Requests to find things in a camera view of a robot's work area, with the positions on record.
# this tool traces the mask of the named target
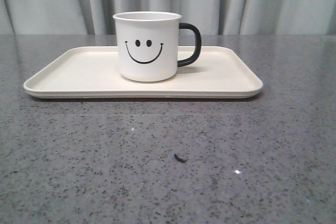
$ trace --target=mug rim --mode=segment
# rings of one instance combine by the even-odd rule
[[[162,14],[162,15],[171,15],[170,18],[158,18],[158,19],[141,19],[141,18],[127,18],[123,17],[126,15],[136,15],[136,14]],[[182,16],[177,13],[170,13],[170,12],[149,12],[149,11],[140,11],[140,12],[124,12],[124,13],[116,13],[113,15],[115,20],[124,20],[124,21],[133,21],[133,22],[160,22],[160,21],[167,21],[167,20],[177,20],[180,19]]]

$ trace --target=gray speckled countertop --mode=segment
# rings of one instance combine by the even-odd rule
[[[22,88],[70,48],[115,43],[0,36],[1,223],[336,223],[336,36],[203,36],[264,82],[247,100]]]

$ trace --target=black mug handle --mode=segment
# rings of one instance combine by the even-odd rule
[[[200,31],[197,29],[196,26],[193,26],[192,24],[180,23],[179,29],[189,29],[189,30],[193,31],[193,33],[195,35],[195,50],[194,50],[194,53],[189,58],[177,61],[177,67],[184,67],[184,66],[190,65],[191,63],[194,63],[198,59],[198,57],[200,56],[201,47],[202,47],[202,39],[201,39]]]

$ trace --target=tray rim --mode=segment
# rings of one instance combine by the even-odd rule
[[[256,74],[238,57],[238,55],[231,49],[220,46],[202,46],[202,51],[209,52],[220,52],[220,51],[228,51],[231,54],[236,56],[236,60],[239,61],[245,68],[247,68],[251,74],[253,74],[254,78],[259,82],[258,88],[242,91],[217,91],[217,90],[206,90],[202,91],[202,95],[199,95],[199,90],[163,90],[158,91],[157,89],[153,90],[37,90],[30,88],[28,84],[34,80],[37,76],[42,74],[46,69],[53,66],[58,61],[63,60],[63,57],[70,57],[75,52],[94,52],[89,49],[104,49],[105,52],[118,52],[117,46],[84,46],[84,47],[75,47],[65,51],[62,55],[57,57],[51,63],[43,67],[33,76],[28,78],[24,84],[23,88],[25,91],[36,98],[41,99],[106,99],[106,98],[192,98],[192,99],[245,99],[250,98],[258,94],[264,84],[263,82],[256,76]],[[179,51],[187,51],[188,49],[193,49],[193,46],[179,46]]]

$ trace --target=smiley face mouth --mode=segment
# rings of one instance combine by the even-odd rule
[[[149,64],[149,63],[152,63],[153,61],[155,61],[160,56],[160,54],[162,52],[162,47],[163,47],[163,43],[161,43],[160,51],[159,51],[158,55],[154,59],[152,59],[150,61],[139,61],[139,60],[134,59],[131,56],[130,51],[129,51],[128,46],[127,46],[127,41],[125,41],[125,44],[126,44],[126,49],[127,49],[128,55],[131,57],[132,60],[134,60],[136,63],[139,63],[139,64]]]

